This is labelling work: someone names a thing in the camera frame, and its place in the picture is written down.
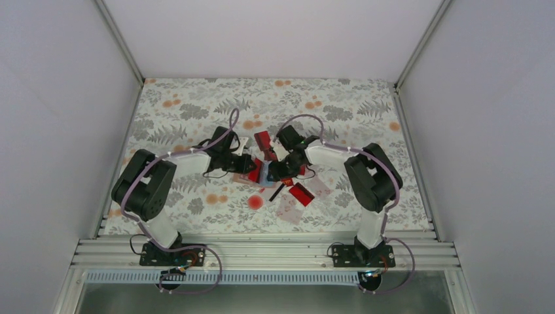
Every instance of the red card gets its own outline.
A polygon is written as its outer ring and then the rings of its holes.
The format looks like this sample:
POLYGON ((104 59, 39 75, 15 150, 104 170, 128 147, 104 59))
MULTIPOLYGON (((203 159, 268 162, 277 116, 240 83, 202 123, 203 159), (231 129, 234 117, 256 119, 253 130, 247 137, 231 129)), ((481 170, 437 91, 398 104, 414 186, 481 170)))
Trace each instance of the red card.
POLYGON ((295 185, 289 189, 289 193, 291 193, 305 207, 312 200, 314 200, 314 195, 306 190, 300 183, 295 183, 295 185))

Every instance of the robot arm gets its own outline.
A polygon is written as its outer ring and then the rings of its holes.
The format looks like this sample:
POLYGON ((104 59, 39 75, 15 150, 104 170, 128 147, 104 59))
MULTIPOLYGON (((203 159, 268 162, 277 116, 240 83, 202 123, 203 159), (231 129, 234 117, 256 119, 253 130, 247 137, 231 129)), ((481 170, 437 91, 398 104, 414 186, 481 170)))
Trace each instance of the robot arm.
MULTIPOLYGON (((224 127, 218 127, 212 139, 207 139, 204 142, 214 141, 226 130, 224 127)), ((169 158, 158 162, 147 172, 145 177, 148 178, 148 182, 143 179, 135 187, 124 210, 137 215, 144 228, 162 247, 166 249, 178 248, 181 245, 181 236, 164 211, 164 204, 168 198, 173 178, 185 177, 195 173, 208 173, 215 169, 233 173, 251 172, 256 168, 251 155, 242 154, 239 156, 232 153, 235 150, 230 146, 234 138, 237 139, 238 137, 235 132, 231 131, 210 149, 180 156, 170 155, 169 158)), ((112 189, 112 200, 121 205, 122 199, 131 184, 155 158, 156 156, 153 153, 145 149, 139 149, 112 189)))
MULTIPOLYGON (((270 164, 269 174, 274 181, 296 177, 303 165, 322 165, 346 171, 355 197, 363 207, 361 225, 355 237, 355 254, 364 265, 379 261, 379 256, 389 249, 382 235, 384 206, 395 199, 395 187, 385 170, 362 154, 327 147, 317 141, 316 136, 305 139, 292 126, 283 128, 277 138, 289 155, 270 164)), ((363 151, 381 161, 392 172, 399 188, 403 186, 401 176, 378 144, 371 143, 363 151)))

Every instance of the paper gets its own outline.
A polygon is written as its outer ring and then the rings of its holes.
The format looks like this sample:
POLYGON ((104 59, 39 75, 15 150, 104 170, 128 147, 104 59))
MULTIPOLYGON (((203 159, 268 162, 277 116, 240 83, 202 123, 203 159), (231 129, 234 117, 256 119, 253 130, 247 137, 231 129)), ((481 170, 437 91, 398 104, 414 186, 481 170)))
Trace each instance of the paper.
POLYGON ((279 201, 279 207, 276 216, 291 224, 299 224, 302 218, 302 211, 296 208, 297 200, 290 194, 284 194, 279 201))
POLYGON ((308 180, 306 188, 317 198, 322 200, 331 194, 331 189, 318 177, 308 180))

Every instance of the gray leaf pattern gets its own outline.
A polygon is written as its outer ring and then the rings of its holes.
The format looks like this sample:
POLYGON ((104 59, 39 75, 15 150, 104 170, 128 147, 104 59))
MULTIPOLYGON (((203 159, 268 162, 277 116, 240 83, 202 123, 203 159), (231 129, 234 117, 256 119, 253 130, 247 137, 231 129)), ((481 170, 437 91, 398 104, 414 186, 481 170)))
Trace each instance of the gray leaf pattern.
POLYGON ((154 127, 154 122, 148 119, 136 120, 132 124, 133 131, 131 134, 136 139, 146 139, 149 136, 149 130, 154 127))
POLYGON ((342 192, 335 197, 333 202, 335 205, 345 208, 349 205, 349 203, 351 203, 352 200, 354 200, 354 198, 353 194, 342 192))
POLYGON ((373 116, 374 118, 376 118, 378 115, 381 118, 382 115, 387 112, 389 112, 389 106, 387 105, 387 103, 384 103, 383 100, 380 100, 380 102, 377 102, 375 100, 372 100, 371 102, 364 101, 357 111, 358 114, 373 116))
POLYGON ((214 112, 229 115, 233 108, 239 108, 240 111, 244 111, 251 108, 251 106, 249 106, 249 102, 246 101, 244 98, 242 100, 239 100, 237 98, 226 99, 222 101, 222 103, 220 103, 220 105, 216 109, 214 109, 214 112))
POLYGON ((340 107, 326 106, 324 107, 324 112, 327 113, 326 118, 330 121, 347 121, 353 118, 352 113, 340 107))
POLYGON ((187 205, 187 209, 193 215, 200 215, 202 210, 204 209, 204 205, 202 204, 202 200, 200 198, 193 198, 189 205, 187 205))
POLYGON ((184 198, 183 195, 181 195, 181 193, 173 191, 171 193, 168 194, 168 198, 166 200, 166 205, 173 207, 175 206, 175 204, 177 204, 178 201, 181 201, 184 198))
POLYGON ((149 141, 154 143, 174 143, 187 136, 183 126, 162 126, 149 136, 149 141))
POLYGON ((182 106, 179 108, 179 110, 182 111, 180 117, 183 120, 188 120, 190 118, 202 119, 202 118, 206 118, 208 116, 208 110, 203 109, 200 106, 195 106, 191 103, 182 104, 182 106))
MULTIPOLYGON (((266 78, 157 78, 147 79, 139 100, 124 163, 138 149, 156 154, 188 149, 210 137, 217 126, 227 127, 229 113, 240 108, 234 131, 251 138, 249 152, 261 157, 253 134, 275 135, 290 117, 300 113, 323 119, 323 137, 338 145, 382 146, 404 181, 399 205, 390 211, 388 230, 427 228, 420 190, 408 157, 389 88, 380 80, 266 79, 266 78)), ((319 124, 301 118, 291 125, 304 136, 318 135, 319 124)), ((331 189, 300 211, 298 225, 277 216, 279 202, 253 210, 248 199, 259 188, 233 183, 231 175, 209 179, 202 174, 176 177, 165 210, 174 226, 185 233, 329 232, 356 230, 362 207, 353 196, 348 177, 337 169, 314 166, 317 178, 331 189)), ((116 213, 117 204, 111 212, 116 213)), ((120 215, 109 215, 109 234, 134 234, 137 226, 120 215)))

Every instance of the red object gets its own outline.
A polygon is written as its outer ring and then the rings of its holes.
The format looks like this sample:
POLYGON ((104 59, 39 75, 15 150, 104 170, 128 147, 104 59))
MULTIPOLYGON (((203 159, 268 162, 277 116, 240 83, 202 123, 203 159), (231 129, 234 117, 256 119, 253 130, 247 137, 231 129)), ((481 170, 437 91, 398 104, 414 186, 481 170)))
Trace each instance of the red object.
POLYGON ((247 204, 249 204, 249 207, 251 209, 254 209, 256 211, 257 209, 262 207, 262 205, 264 205, 264 200, 258 195, 253 195, 247 200, 247 204))
POLYGON ((260 182, 260 171, 262 170, 262 160, 258 158, 255 159, 255 165, 257 168, 249 172, 249 176, 247 177, 250 181, 259 183, 260 182))
POLYGON ((285 186, 293 186, 293 179, 282 179, 281 181, 285 186))
POLYGON ((278 160, 278 157, 270 145, 270 134, 268 134, 268 131, 255 133, 255 141, 257 142, 260 151, 264 153, 264 160, 278 160))
POLYGON ((295 185, 289 189, 291 193, 302 205, 305 207, 314 200, 314 195, 310 193, 304 186, 300 183, 295 183, 295 185))

